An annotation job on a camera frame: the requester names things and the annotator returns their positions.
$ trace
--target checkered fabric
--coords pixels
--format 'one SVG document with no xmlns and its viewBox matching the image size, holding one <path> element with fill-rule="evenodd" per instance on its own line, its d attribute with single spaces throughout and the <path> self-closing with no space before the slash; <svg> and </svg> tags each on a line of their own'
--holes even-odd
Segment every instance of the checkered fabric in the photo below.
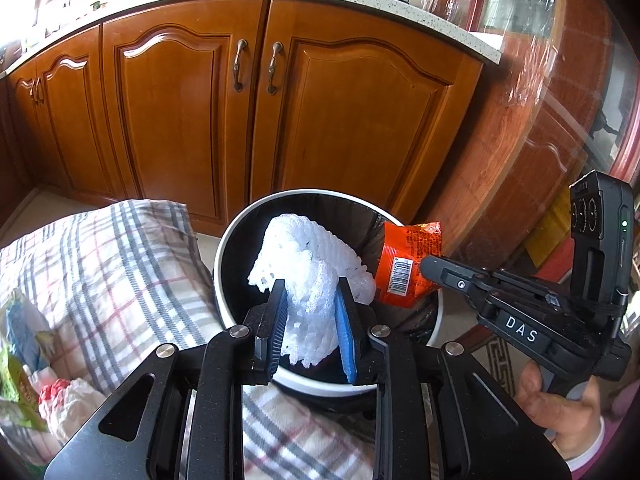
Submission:
<svg viewBox="0 0 640 480">
<path fill-rule="evenodd" d="M 0 250 L 0 304 L 14 288 L 55 332 L 56 373 L 105 395 L 158 344 L 188 348 L 222 329 L 186 207 L 173 202 L 120 202 L 16 240 Z M 273 385 L 246 387 L 243 400 L 248 479 L 371 478 L 372 449 L 338 424 Z M 0 429 L 35 465 L 60 450 L 49 433 Z"/>
</svg>

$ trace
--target wooden furniture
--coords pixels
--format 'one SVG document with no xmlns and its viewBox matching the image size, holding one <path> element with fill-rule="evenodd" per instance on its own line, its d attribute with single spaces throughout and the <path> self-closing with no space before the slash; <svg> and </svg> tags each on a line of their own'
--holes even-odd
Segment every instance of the wooden furniture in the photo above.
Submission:
<svg viewBox="0 0 640 480">
<path fill-rule="evenodd" d="M 481 68 L 356 10 L 187 0 L 80 32 L 9 80 L 36 183 L 95 204 L 183 202 L 221 235 L 250 201 L 300 187 L 410 221 Z"/>
<path fill-rule="evenodd" d="M 124 198 L 102 101 L 99 26 L 47 49 L 9 80 L 34 180 L 97 205 Z"/>
<path fill-rule="evenodd" d="M 15 139 L 7 82 L 0 80 L 0 227 L 33 189 Z"/>
<path fill-rule="evenodd" d="M 408 222 L 449 151 L 481 64 L 375 16 L 275 0 L 261 67 L 251 199 L 318 187 Z"/>
<path fill-rule="evenodd" d="M 186 203 L 196 230 L 217 235 L 247 204 L 265 12 L 265 0 L 199 0 L 105 23 L 104 92 L 127 196 Z"/>
</svg>

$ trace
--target speckled white countertop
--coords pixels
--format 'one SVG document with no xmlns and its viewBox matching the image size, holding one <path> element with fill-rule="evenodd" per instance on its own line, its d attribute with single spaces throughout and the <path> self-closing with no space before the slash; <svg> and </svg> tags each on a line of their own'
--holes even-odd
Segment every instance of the speckled white countertop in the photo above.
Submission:
<svg viewBox="0 0 640 480">
<path fill-rule="evenodd" d="M 65 38 L 77 30 L 89 27 L 95 23 L 100 23 L 108 18 L 116 15 L 123 14 L 128 10 L 134 10 L 137 7 L 146 6 L 152 3 L 163 3 L 167 0 L 127 0 L 120 4 L 114 4 L 108 10 L 92 12 L 83 19 L 76 20 L 70 23 L 67 27 L 54 32 L 48 38 L 41 41 L 34 46 L 30 51 L 25 53 L 22 57 L 17 59 L 5 72 L 0 73 L 0 79 L 5 75 L 8 75 L 13 70 L 18 68 L 22 63 L 26 62 L 31 57 L 35 56 L 41 50 L 44 50 L 48 46 L 57 42 L 61 38 Z M 345 2 L 351 5 L 361 7 L 363 10 L 373 9 L 376 12 L 382 12 L 388 15 L 390 18 L 396 18 L 399 20 L 405 20 L 407 22 L 413 22 L 420 25 L 425 31 L 430 31 L 435 35 L 443 38 L 446 41 L 452 41 L 458 44 L 472 54 L 476 54 L 484 61 L 490 61 L 498 63 L 500 61 L 500 51 L 489 46 L 484 41 L 475 37 L 470 32 L 463 30 L 460 27 L 455 26 L 453 23 L 443 20 L 420 9 L 419 7 L 411 6 L 399 0 L 329 0 L 336 2 Z"/>
</svg>

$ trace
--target screw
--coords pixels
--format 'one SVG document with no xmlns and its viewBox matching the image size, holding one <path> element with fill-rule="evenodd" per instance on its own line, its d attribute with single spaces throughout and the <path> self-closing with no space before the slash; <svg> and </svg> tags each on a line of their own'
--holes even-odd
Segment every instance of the screw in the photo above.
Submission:
<svg viewBox="0 0 640 480">
<path fill-rule="evenodd" d="M 460 343 L 450 341 L 446 345 L 444 345 L 444 351 L 451 356 L 456 356 L 462 355 L 465 351 L 465 348 Z"/>
<path fill-rule="evenodd" d="M 383 338 L 391 334 L 391 329 L 387 325 L 375 325 L 371 327 L 371 335 L 377 338 Z"/>
<path fill-rule="evenodd" d="M 235 338 L 246 337 L 249 335 L 249 329 L 244 325 L 235 325 L 229 329 L 229 335 Z"/>
<path fill-rule="evenodd" d="M 156 348 L 156 355 L 159 358 L 171 357 L 175 352 L 175 346 L 165 343 Z"/>
</svg>

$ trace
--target barcode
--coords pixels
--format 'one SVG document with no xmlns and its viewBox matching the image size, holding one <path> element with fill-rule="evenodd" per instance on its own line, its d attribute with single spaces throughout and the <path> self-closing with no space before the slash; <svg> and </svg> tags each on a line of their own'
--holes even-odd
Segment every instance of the barcode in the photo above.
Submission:
<svg viewBox="0 0 640 480">
<path fill-rule="evenodd" d="M 391 279 L 389 279 L 388 292 L 397 294 L 398 296 L 406 296 L 406 290 L 409 288 L 409 278 L 411 277 L 411 267 L 413 264 L 414 262 L 407 258 L 394 258 L 394 264 L 391 267 Z"/>
</svg>

